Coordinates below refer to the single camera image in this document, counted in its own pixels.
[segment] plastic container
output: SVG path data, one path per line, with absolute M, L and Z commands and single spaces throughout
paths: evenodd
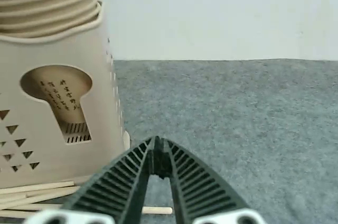
M 0 188 L 83 181 L 126 149 L 129 137 L 108 42 L 104 6 L 94 21 L 55 35 L 0 36 Z M 78 70 L 79 82 L 86 75 L 90 89 L 66 80 L 62 71 L 52 81 L 35 71 L 54 66 Z M 42 92 L 42 85 L 50 87 L 52 99 Z M 68 85 L 78 89 L 73 93 Z M 66 108 L 67 102 L 63 104 L 54 91 L 62 87 L 62 96 L 80 105 L 85 123 L 67 123 L 51 107 L 56 102 Z M 64 95 L 67 90 L 76 98 Z

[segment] wooden skewer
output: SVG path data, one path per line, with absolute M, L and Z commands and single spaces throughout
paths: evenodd
M 32 196 L 37 196 L 37 195 L 42 195 L 42 194 L 47 194 L 51 192 L 59 192 L 59 191 L 64 191 L 65 189 L 69 188 L 80 188 L 79 186 L 71 186 L 71 187 L 63 187 L 63 188 L 55 188 L 55 189 L 47 189 L 47 190 L 38 190 L 38 191 L 26 191 L 26 192 L 18 192 L 18 193 L 10 193 L 10 194 L 1 194 L 0 195 L 0 202 L 1 199 L 8 198 L 8 197 L 15 197 L 15 196 L 27 196 L 27 197 L 32 197 Z
M 60 192 L 52 192 L 48 194 L 33 196 L 30 198 L 26 198 L 26 199 L 2 203 L 0 204 L 0 210 L 8 209 L 11 207 L 22 206 L 23 204 L 37 203 L 37 202 L 41 202 L 41 201 L 48 200 L 48 199 L 55 199 L 55 198 L 63 197 L 66 195 L 73 194 L 76 190 L 77 188 L 69 188 L 69 189 L 64 189 L 64 191 L 60 191 Z
M 63 188 L 55 188 L 55 189 L 48 189 L 48 190 L 38 190 L 38 191 L 27 191 L 27 197 L 52 193 L 52 192 L 59 192 L 59 191 L 65 191 L 66 189 L 75 190 L 77 191 L 80 187 L 79 186 L 71 186 L 71 187 L 63 187 Z
M 6 198 L 0 198 L 0 204 L 2 203 L 7 203 L 10 201 L 14 201 L 14 200 L 19 200 L 19 199 L 25 199 L 26 198 L 26 194 L 18 194 L 18 195 L 14 195 L 14 196 L 8 196 Z
M 17 193 L 17 192 L 26 192 L 26 191 L 38 191 L 38 190 L 46 190 L 46 189 L 54 189 L 61 187 L 74 186 L 74 182 L 60 182 L 60 183 L 45 183 L 45 184 L 36 184 L 36 185 L 28 185 L 21 187 L 13 187 L 0 189 L 0 194 L 9 194 L 9 193 Z
M 7 217 L 7 218 L 25 219 L 33 214 L 35 214 L 35 212 L 11 211 L 11 210 L 0 211 L 0 217 Z
M 61 204 L 23 204 L 22 206 L 16 206 L 9 208 L 10 210 L 24 210 L 24 211 L 40 211 L 45 209 L 57 209 Z
M 171 207 L 143 207 L 143 214 L 172 214 L 173 209 Z
M 11 207 L 11 210 L 40 211 L 45 209 L 57 209 L 61 204 L 25 204 L 22 206 Z M 172 214 L 171 207 L 143 207 L 143 214 Z

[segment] stacked plastic cups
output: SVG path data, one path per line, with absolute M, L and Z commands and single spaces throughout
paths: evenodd
M 0 35 L 36 38 L 94 21 L 97 0 L 0 0 Z

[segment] white wall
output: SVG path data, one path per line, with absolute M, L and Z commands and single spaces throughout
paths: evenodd
M 116 59 L 338 60 L 338 0 L 105 0 Z

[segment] gray felt surface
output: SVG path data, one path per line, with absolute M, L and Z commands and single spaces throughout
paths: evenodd
M 180 143 L 268 223 L 338 222 L 337 62 L 116 61 L 116 70 L 134 141 Z M 172 206 L 168 180 L 148 188 L 146 205 Z

